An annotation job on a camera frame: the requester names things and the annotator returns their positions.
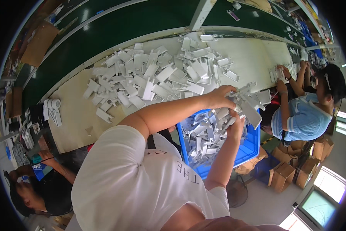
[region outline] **pile of white plastic parts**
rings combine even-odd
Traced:
[[[270,91],[251,93],[252,87],[256,86],[251,82],[237,92],[232,92],[226,97],[236,103],[235,111],[240,118],[245,117],[246,123],[243,127],[240,145],[242,145],[248,135],[246,125],[253,125],[256,129],[262,117],[257,110],[265,110],[266,104],[271,102]],[[184,144],[192,168],[200,165],[210,166],[227,138],[226,129],[236,121],[231,117],[228,108],[216,108],[206,113],[196,114],[181,122]]]
[[[201,40],[216,41],[216,35],[201,35]],[[94,92],[92,102],[97,115],[110,123],[113,116],[106,113],[111,106],[119,102],[126,108],[135,105],[137,109],[146,106],[147,100],[164,102],[202,95],[206,85],[212,81],[220,85],[219,71],[224,76],[237,81],[239,76],[229,70],[230,58],[223,58],[212,48],[199,49],[199,43],[180,35],[180,52],[172,57],[164,46],[145,54],[143,44],[136,43],[133,49],[120,49],[102,64],[106,67],[94,67],[84,98]]]

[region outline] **person in black shirt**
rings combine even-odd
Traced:
[[[25,217],[35,213],[44,214],[43,212],[53,216],[70,212],[72,186],[86,154],[87,147],[84,147],[73,153],[60,155],[59,163],[50,151],[40,151],[39,155],[44,160],[42,163],[53,168],[40,181],[36,179],[30,165],[20,166],[9,174],[6,172],[5,176],[10,182],[10,196],[16,210]],[[28,176],[30,183],[23,180],[17,182],[22,176]]]

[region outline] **blue crate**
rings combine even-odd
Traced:
[[[206,113],[209,112],[210,109],[206,109],[206,110],[200,110],[196,113],[193,114],[197,115],[200,113]],[[183,155],[183,159],[184,162],[189,165],[189,157],[187,154],[187,149],[186,149],[186,145],[184,143],[184,135],[183,135],[183,130],[182,130],[182,126],[181,123],[177,124],[177,131],[178,131],[178,136],[179,136],[179,142],[182,148],[182,155]],[[237,152],[237,156],[235,159],[235,164],[233,165],[233,167],[237,167],[243,163],[245,163],[248,160],[251,160],[253,158],[255,158],[258,154],[259,154],[259,148],[260,148],[260,125],[257,127],[256,130],[254,130],[254,127],[252,125],[247,126],[247,139],[244,141],[243,145],[240,145],[238,152]],[[202,179],[205,179],[208,176],[209,170],[210,170],[211,166],[198,166],[197,168],[194,168],[193,170],[199,174],[199,176]]]

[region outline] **stack of cardboard boxes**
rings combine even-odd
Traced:
[[[280,164],[270,170],[268,186],[273,187],[276,192],[283,192],[292,181],[300,188],[305,188],[315,175],[320,162],[329,156],[334,145],[329,136],[319,137],[312,148],[312,156],[308,155],[301,164],[299,157],[303,154],[306,142],[293,141],[288,147],[280,144],[273,150],[272,156],[279,160]]]

